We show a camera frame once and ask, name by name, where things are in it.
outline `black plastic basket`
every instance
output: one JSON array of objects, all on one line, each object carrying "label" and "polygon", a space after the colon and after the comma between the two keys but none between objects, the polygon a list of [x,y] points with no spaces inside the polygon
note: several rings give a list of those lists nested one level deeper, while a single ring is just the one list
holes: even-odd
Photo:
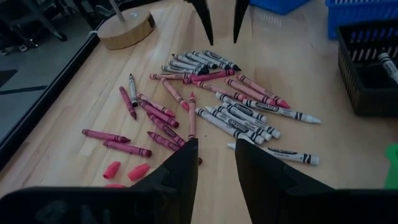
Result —
[{"label": "black plastic basket", "polygon": [[341,26],[337,29],[338,66],[359,116],[398,116],[398,84],[377,56],[384,50],[398,65],[398,19]]}]

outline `floor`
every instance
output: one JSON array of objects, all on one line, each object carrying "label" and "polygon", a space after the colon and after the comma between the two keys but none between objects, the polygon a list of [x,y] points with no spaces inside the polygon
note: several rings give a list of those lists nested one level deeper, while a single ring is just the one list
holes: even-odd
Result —
[{"label": "floor", "polygon": [[0,57],[0,70],[18,70],[0,87],[0,139],[17,124],[44,92],[45,87],[65,68],[86,42],[87,34],[91,30],[79,14],[60,18],[56,24],[67,35],[66,42],[61,42],[48,33],[36,42],[38,48]]}]

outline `wooden base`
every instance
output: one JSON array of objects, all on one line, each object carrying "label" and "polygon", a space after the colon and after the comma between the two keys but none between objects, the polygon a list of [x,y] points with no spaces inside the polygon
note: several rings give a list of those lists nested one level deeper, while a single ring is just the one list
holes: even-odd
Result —
[{"label": "wooden base", "polygon": [[122,12],[126,21],[115,15],[98,29],[98,37],[110,50],[123,49],[147,37],[155,27],[155,20],[147,9],[128,9]]}]

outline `wooden tabletop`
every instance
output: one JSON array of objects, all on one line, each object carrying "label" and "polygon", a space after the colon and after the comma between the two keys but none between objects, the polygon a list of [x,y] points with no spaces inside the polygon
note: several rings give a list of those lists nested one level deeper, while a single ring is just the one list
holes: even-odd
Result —
[{"label": "wooden tabletop", "polygon": [[[147,162],[152,170],[172,153],[156,144],[147,131],[161,133],[142,108],[133,120],[119,86],[128,87],[134,74],[138,91],[163,102],[177,115],[182,136],[188,133],[188,113],[163,85],[149,79],[171,53],[212,50],[238,64],[242,73],[285,99],[293,109],[314,115],[321,125],[267,114],[282,136],[267,146],[318,154],[317,167],[291,163],[294,168],[336,188],[382,187],[389,167],[386,147],[397,141],[396,119],[360,118],[353,114],[337,67],[337,43],[326,34],[327,8],[314,0],[278,16],[256,7],[246,12],[238,43],[233,44],[234,1],[209,0],[214,46],[191,4],[162,1],[148,7],[156,28],[137,45],[109,51],[99,44],[58,100],[0,173],[0,195],[35,185],[103,186],[102,173],[112,161],[122,167],[115,180],[131,185],[127,173]],[[197,106],[216,106],[214,93],[170,81],[187,100],[193,91]],[[211,83],[228,88],[223,79]],[[86,138],[84,128],[119,133],[132,143],[152,149],[150,159],[106,149]],[[234,139],[197,117],[199,168],[192,223],[250,223],[236,172]]]}]

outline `chair leg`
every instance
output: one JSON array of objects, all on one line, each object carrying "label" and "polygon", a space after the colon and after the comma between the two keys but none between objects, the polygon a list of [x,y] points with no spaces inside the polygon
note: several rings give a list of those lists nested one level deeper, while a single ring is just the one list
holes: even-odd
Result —
[{"label": "chair leg", "polygon": [[39,19],[40,22],[58,39],[66,41],[67,37],[65,34],[59,32],[54,25],[44,16],[40,8],[38,8],[31,0],[24,0],[25,5],[32,11],[32,13]]}]

